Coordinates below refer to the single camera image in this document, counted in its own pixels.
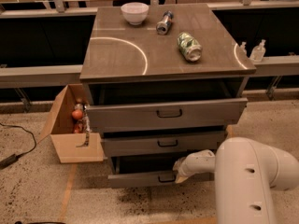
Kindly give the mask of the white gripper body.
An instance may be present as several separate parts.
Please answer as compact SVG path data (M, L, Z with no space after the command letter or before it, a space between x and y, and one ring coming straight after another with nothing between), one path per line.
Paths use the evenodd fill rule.
M211 150L202 150L181 158L178 164L178 175L190 177L195 174L213 173L216 156Z

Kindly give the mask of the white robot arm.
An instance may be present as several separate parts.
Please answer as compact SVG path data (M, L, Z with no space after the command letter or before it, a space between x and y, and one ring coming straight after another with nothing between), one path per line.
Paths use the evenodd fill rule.
M278 224L271 191L299 185L299 161L292 154L242 137L225 140L216 152L180 158L173 170L178 183L214 175L217 224Z

